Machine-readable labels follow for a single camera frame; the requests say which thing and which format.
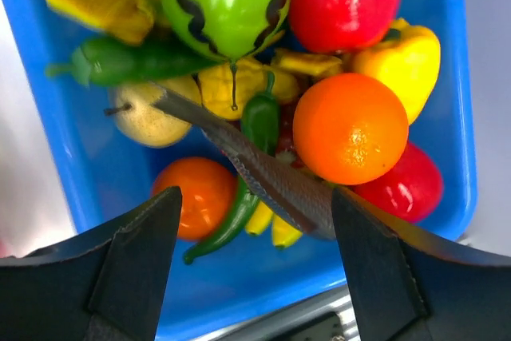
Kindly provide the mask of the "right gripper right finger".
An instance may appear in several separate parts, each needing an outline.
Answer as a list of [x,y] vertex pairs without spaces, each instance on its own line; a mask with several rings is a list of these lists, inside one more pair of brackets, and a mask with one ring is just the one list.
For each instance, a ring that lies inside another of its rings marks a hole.
[[362,340],[508,340],[510,258],[337,188],[332,216]]

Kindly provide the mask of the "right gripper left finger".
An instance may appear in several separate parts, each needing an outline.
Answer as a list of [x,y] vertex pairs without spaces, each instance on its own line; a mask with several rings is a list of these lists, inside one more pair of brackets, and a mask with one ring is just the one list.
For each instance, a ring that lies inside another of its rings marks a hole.
[[135,209],[24,257],[1,260],[3,340],[153,340],[182,196]]

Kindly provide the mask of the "grey toy fish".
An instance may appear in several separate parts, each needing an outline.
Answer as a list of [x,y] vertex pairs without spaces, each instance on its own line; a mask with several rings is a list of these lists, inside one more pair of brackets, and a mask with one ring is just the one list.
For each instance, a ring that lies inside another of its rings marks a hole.
[[250,190],[283,220],[314,238],[336,239],[329,187],[266,154],[232,125],[174,91],[165,90],[152,106],[201,128]]

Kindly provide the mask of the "orange toy fruit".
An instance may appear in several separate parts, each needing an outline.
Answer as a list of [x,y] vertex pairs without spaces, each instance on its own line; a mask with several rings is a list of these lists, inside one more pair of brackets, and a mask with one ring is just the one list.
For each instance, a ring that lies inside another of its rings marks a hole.
[[342,73],[311,86],[293,117],[301,161],[335,184],[356,185],[389,171],[404,152],[409,122],[403,104],[383,83]]

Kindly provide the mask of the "green toy chili pepper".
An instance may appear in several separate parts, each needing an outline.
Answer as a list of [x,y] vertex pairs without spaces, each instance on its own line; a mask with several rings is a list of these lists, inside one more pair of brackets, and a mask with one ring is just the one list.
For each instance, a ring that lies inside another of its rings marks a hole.
[[275,75],[267,71],[267,85],[256,93],[244,106],[241,117],[241,132],[259,149],[275,155],[279,140],[280,107],[272,94]]

